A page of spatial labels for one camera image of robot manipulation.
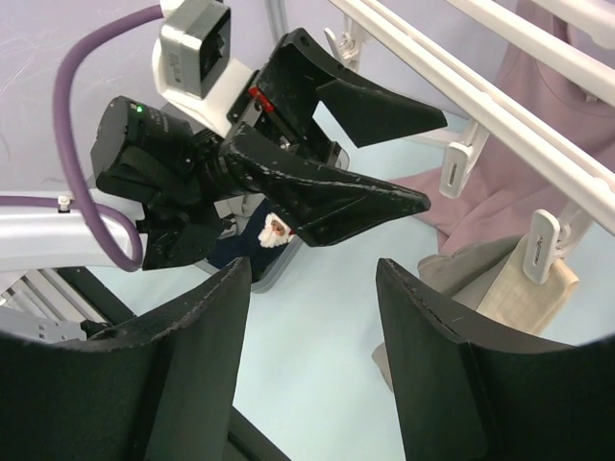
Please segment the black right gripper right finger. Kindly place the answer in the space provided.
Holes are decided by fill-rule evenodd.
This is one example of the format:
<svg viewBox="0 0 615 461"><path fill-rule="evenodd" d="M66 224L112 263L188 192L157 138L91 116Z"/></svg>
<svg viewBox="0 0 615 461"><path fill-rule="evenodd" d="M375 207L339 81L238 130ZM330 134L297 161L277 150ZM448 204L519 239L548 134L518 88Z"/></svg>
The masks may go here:
<svg viewBox="0 0 615 461"><path fill-rule="evenodd" d="M498 322L383 258L378 301L408 460L610 460L614 340Z"/></svg>

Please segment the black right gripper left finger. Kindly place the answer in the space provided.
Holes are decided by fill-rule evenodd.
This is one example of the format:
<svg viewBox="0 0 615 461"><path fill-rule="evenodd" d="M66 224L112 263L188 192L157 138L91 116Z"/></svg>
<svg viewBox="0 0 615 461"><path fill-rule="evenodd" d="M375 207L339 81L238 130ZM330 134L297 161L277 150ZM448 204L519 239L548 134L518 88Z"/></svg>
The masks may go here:
<svg viewBox="0 0 615 461"><path fill-rule="evenodd" d="M1 337L5 460L219 460L251 292L238 259L85 341Z"/></svg>

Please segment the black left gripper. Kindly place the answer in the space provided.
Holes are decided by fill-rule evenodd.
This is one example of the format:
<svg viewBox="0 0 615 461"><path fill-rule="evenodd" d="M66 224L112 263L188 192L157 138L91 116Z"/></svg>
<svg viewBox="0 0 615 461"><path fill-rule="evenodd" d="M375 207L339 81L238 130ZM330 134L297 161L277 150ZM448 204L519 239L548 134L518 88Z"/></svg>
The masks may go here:
<svg viewBox="0 0 615 461"><path fill-rule="evenodd" d="M124 96L109 103L91 151L95 179L142 206L143 269L207 257L223 231L215 204L240 195L263 194L310 247L430 209L421 192L334 168L340 146L313 114L336 70L305 29L285 35L234 104L225 137Z"/></svg>

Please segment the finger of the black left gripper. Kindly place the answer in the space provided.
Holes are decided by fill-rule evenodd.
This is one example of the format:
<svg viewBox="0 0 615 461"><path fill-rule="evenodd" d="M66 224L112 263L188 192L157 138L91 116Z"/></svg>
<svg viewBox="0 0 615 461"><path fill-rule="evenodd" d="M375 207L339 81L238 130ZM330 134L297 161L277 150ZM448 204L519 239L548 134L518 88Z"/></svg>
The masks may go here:
<svg viewBox="0 0 615 461"><path fill-rule="evenodd" d="M320 101L357 147L445 128L441 109L380 86L363 87L334 80L316 90Z"/></svg>

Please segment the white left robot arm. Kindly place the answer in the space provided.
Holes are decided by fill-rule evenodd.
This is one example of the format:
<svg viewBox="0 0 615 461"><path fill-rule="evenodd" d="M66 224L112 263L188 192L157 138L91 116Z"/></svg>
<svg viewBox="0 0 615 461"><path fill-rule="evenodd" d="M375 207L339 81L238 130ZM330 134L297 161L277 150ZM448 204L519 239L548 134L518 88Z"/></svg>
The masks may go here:
<svg viewBox="0 0 615 461"><path fill-rule="evenodd" d="M229 56L230 23L165 24L153 56L170 115L118 96L90 152L88 186L74 142L70 96L84 59L156 17L146 10L80 40L62 60L52 93L64 193L1 200L5 271L116 266L132 272L194 264L223 233L216 204L260 194L269 210L264 248L300 238L338 244L429 210L429 198L336 166L341 146L314 120L319 105L358 147L447 124L440 109L389 91L336 61L303 29L283 36L257 71Z"/></svg>

